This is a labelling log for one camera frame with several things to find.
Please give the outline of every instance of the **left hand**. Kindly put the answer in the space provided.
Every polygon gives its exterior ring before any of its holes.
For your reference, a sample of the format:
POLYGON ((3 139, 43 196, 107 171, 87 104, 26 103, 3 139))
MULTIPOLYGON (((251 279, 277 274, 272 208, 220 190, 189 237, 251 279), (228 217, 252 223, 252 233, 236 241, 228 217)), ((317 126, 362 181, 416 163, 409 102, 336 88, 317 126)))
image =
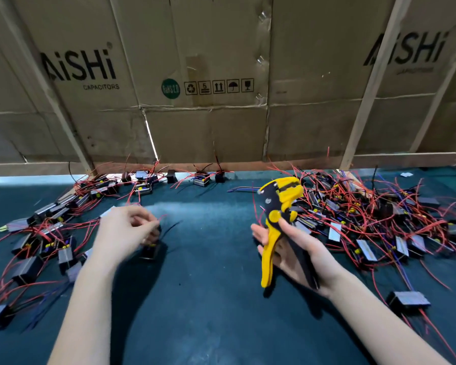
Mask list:
POLYGON ((116 207, 101 218, 90 259, 115 270, 140 244, 158 240, 158 226, 157 218, 141 206, 116 207))

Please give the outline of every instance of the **right hand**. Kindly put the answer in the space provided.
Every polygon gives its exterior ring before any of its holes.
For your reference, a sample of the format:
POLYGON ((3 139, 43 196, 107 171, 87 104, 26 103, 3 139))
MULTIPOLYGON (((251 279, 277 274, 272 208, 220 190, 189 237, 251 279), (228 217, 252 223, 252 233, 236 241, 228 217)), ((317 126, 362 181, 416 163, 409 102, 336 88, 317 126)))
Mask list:
MULTIPOLYGON (((316 292, 321 296, 330 297, 338 283, 349 272, 334 259, 333 255, 321 241, 290 225, 283 218, 280 218, 279 225, 290 239, 309 253, 314 269, 319 276, 320 289, 316 292)), ((262 245, 268 243, 267 228, 252 224, 251 229, 253 236, 262 245)), ((258 252, 262 255, 263 247, 261 245, 258 245, 258 252)), ((302 266, 286 238, 281 238, 277 242, 275 252, 272 259, 273 264, 297 283, 310 288, 302 266)))

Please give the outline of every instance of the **green circular label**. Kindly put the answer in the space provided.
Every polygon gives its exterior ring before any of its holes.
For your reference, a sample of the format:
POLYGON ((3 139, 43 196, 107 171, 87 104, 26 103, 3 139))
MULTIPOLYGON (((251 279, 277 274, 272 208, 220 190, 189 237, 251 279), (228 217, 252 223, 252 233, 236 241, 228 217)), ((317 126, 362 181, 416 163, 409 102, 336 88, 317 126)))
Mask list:
POLYGON ((167 78, 162 82, 162 93, 165 97, 172 100, 179 97, 181 89, 174 79, 167 78))

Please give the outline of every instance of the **hand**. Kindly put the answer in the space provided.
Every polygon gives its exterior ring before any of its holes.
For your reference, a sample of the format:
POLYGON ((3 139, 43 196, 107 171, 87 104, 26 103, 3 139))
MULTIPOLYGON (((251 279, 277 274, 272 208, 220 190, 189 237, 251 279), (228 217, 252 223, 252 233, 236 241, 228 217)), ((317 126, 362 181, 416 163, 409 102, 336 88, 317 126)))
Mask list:
POLYGON ((100 220, 91 260, 115 270, 140 244, 158 240, 158 226, 157 218, 141 206, 112 209, 100 220))
MULTIPOLYGON (((287 223, 284 219, 280 219, 279 225, 282 231, 304 250, 308 251, 314 269, 319 276, 320 289, 316 292, 324 297, 329 297, 335 290, 338 282, 346 274, 349 274, 331 255, 328 249, 318 239, 310 236, 296 227, 287 223)), ((268 229, 257 224, 251 226, 253 236, 262 244, 268 243, 268 229)), ((263 247, 258 245, 258 252, 263 253, 263 247)), ((282 237, 277 242, 275 253, 273 255, 273 264, 280 268, 290 278, 297 283, 308 287, 306 276, 302 266, 300 265, 294 250, 289 245, 285 237, 282 237)))

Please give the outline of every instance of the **teal work surface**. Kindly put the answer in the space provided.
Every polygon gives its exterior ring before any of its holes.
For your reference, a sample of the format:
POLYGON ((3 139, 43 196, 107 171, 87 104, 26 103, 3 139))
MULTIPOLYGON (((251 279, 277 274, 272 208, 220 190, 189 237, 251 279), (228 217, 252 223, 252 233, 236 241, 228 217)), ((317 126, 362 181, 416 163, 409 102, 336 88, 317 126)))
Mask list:
MULTIPOLYGON (((240 185, 261 186, 269 177, 273 175, 234 179, 206 188, 186 183, 170 189, 167 184, 159 184, 152 195, 142 197, 143 206, 157 216, 164 215, 164 245, 156 262, 133 257, 115 277, 111 363, 373 363, 339 313, 316 294, 277 273, 273 292, 264 297, 261 261, 250 231, 250 224, 255 222, 252 194, 226 190, 240 185)), ((456 197, 451 188, 441 185, 445 189, 439 191, 446 192, 443 196, 456 197)), ((0 226, 54 201, 64 188, 0 187, 0 226)), ((90 220, 112 205, 122 205, 124 200, 105 198, 75 221, 90 220)), ((80 230, 75 236, 82 240, 84 233, 80 230)), ((0 242, 0 276, 17 239, 13 236, 0 242)), ((344 255, 336 258, 352 270, 344 255)), ((456 259, 429 257, 426 264, 452 288, 451 292, 433 280, 416 260, 406 266, 407 275, 415 290, 431 301, 428 315, 456 352, 456 259)), ((371 276, 358 275, 374 291, 371 276)), ((405 289, 392 267, 381 268, 375 275, 383 296, 394 289, 405 289)), ((63 279, 55 260, 39 281, 63 279)), ((25 297, 59 284, 31 288, 25 297)), ((24 331, 31 318, 29 311, 19 313, 0 331, 0 364, 46 363, 70 294, 70 290, 64 293, 35 329, 24 331)), ((437 335, 430 333, 426 339, 452 361, 437 335)))

